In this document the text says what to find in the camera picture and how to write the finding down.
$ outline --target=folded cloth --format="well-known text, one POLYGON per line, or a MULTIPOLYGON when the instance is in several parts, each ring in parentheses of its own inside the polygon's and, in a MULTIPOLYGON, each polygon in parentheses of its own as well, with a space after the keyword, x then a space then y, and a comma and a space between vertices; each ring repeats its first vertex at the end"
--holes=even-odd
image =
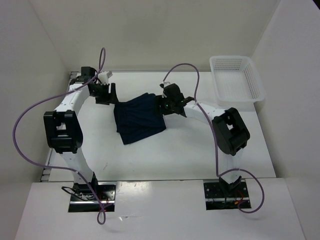
POLYGON ((156 95, 144 93, 114 105, 116 131, 124 145, 132 144, 166 129, 162 114, 156 114, 156 95))

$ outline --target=garment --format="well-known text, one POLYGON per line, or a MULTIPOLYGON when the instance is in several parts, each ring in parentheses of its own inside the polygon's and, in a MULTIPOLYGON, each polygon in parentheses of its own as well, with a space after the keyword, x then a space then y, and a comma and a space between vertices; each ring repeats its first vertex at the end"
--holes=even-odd
POLYGON ((124 145, 132 144, 166 129, 162 114, 156 113, 156 95, 144 93, 114 105, 116 131, 124 145))

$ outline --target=white laundry basket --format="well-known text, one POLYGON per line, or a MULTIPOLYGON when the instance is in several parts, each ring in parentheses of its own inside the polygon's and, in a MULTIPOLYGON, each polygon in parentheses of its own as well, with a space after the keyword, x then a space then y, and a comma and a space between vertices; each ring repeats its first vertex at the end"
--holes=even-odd
POLYGON ((212 56, 210 67, 219 103, 254 103, 265 90, 254 62, 247 56, 212 56))

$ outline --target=wall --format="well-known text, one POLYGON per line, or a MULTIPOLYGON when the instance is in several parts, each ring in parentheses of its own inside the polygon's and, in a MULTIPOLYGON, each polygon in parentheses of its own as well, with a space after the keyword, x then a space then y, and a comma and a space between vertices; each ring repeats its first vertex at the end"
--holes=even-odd
MULTIPOLYGON (((40 169, 26 163, 14 148, 14 123, 32 103, 65 91, 68 73, 27 1, 1 1, 0 22, 0 238, 11 240, 31 182, 40 179, 40 169)), ((18 127, 21 149, 37 162, 45 163, 48 153, 43 113, 57 103, 39 106, 18 127)))
POLYGON ((30 0, 69 70, 168 70, 213 55, 251 56, 278 0, 30 0))
POLYGON ((320 11, 281 0, 253 54, 266 91, 258 117, 278 177, 288 177, 308 240, 319 239, 320 11))

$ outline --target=white table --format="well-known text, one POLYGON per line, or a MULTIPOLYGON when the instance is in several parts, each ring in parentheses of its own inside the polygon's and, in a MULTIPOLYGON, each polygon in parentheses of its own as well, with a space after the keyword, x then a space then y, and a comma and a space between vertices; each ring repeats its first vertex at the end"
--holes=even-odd
MULTIPOLYGON (((304 240, 286 182, 261 179, 265 202, 256 213, 206 210, 202 180, 118 182, 115 212, 68 213, 71 182, 33 183, 16 240, 304 240)), ((247 179, 252 207, 261 190, 247 179)))
MULTIPOLYGON (((110 79, 116 83, 121 102, 143 93, 160 95, 159 84, 166 72, 115 72, 110 79)), ((195 72, 173 72, 167 79, 176 83, 185 97, 193 96, 195 72)), ((200 73, 198 101, 215 105, 214 85, 210 72, 200 73)), ((93 97, 83 104, 78 120, 83 131, 83 154, 99 181, 149 181, 215 179, 215 150, 209 126, 195 119, 172 114, 165 116, 167 129, 130 145, 123 145, 116 132, 113 105, 95 104, 93 97)), ((241 168, 258 178, 275 178, 275 171, 253 104, 239 110, 251 138, 244 149, 241 168)), ((66 166, 53 154, 50 164, 66 166)), ((51 171, 50 182, 73 181, 65 170, 51 171)))

